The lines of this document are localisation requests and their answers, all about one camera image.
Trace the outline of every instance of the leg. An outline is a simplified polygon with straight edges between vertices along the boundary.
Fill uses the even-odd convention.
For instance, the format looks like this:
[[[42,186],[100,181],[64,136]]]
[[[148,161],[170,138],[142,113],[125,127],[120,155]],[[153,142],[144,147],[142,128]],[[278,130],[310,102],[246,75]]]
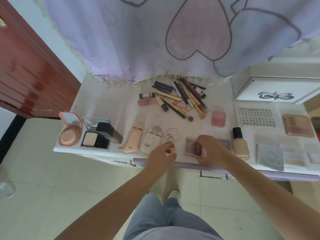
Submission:
[[[168,198],[163,204],[169,226],[190,228],[220,237],[220,235],[200,217],[182,209],[177,199]]]
[[[146,230],[167,226],[161,201],[154,193],[149,193],[142,198],[135,209],[123,240],[132,240]]]

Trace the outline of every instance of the floor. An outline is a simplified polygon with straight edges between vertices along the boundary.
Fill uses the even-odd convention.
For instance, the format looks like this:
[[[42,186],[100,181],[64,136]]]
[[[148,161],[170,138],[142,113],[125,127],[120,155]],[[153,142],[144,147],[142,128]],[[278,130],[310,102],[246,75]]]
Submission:
[[[12,198],[0,202],[1,239],[53,240],[139,173],[136,168],[53,152],[61,128],[59,120],[28,119],[0,165],[0,179],[16,188]],[[175,184],[182,208],[200,216],[225,240],[283,240],[235,179],[200,178],[198,171],[181,169],[164,175],[151,190],[164,201],[167,186]],[[114,239],[122,239],[128,221]]]

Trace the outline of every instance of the shoe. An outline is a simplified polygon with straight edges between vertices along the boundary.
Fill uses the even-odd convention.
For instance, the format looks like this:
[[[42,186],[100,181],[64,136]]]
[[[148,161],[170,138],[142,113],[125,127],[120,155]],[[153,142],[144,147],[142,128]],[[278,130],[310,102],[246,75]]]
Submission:
[[[176,191],[176,190],[172,191],[172,192],[169,194],[168,199],[169,199],[169,198],[175,198],[175,199],[178,201],[178,203],[180,204],[180,193],[179,193],[178,191]]]

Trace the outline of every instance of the red wooden door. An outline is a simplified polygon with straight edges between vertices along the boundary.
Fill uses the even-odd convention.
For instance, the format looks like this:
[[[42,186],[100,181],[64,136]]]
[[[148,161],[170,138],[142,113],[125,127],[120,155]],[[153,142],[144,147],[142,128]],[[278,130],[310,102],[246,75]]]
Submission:
[[[80,82],[7,0],[0,19],[0,106],[27,118],[69,111]]]

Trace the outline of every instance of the white shirt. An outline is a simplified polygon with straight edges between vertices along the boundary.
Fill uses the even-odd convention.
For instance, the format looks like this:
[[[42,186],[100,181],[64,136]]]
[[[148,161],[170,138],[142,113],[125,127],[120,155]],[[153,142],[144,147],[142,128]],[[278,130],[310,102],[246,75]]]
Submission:
[[[133,240],[222,240],[220,237],[194,229],[166,226],[157,227],[136,236]]]

